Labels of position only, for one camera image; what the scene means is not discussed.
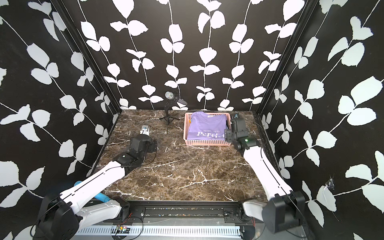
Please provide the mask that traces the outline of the purple t-shirt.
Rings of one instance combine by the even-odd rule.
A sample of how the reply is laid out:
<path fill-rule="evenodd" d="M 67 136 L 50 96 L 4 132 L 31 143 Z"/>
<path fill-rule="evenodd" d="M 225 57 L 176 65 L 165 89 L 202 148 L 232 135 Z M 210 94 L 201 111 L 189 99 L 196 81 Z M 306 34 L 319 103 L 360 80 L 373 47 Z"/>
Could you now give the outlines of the purple t-shirt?
<path fill-rule="evenodd" d="M 191 115 L 191 123 L 187 134 L 187 140 L 224 141 L 226 129 L 226 115 L 210 115 L 204 112 L 194 112 Z"/>

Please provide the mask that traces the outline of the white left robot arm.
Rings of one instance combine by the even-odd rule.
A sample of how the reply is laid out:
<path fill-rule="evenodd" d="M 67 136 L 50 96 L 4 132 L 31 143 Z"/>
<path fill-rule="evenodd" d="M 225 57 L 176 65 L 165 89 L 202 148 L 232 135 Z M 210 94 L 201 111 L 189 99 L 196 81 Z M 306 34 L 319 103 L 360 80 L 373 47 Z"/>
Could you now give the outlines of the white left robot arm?
<path fill-rule="evenodd" d="M 58 195 L 45 196 L 32 237 L 70 240 L 77 231 L 91 225 L 126 218 L 130 205 L 122 199 L 110 199 L 93 206 L 87 206 L 87 203 L 109 185 L 141 167 L 147 154 L 157 151 L 157 144 L 150 136 L 140 134 L 131 139 L 128 151 L 119 154 L 97 173 Z"/>

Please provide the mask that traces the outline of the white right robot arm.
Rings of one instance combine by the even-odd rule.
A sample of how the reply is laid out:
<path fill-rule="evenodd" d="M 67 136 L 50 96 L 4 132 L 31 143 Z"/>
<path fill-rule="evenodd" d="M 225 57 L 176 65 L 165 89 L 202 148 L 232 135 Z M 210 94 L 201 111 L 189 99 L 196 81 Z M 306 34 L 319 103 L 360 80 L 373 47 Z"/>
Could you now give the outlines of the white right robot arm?
<path fill-rule="evenodd" d="M 273 167 L 262 144 L 251 136 L 245 119 L 239 114 L 231 115 L 231 128 L 225 130 L 225 139 L 233 144 L 254 170 L 268 199 L 267 203 L 256 200 L 242 202 L 244 214 L 263 222 L 271 233 L 304 226 L 305 197 L 294 192 Z"/>

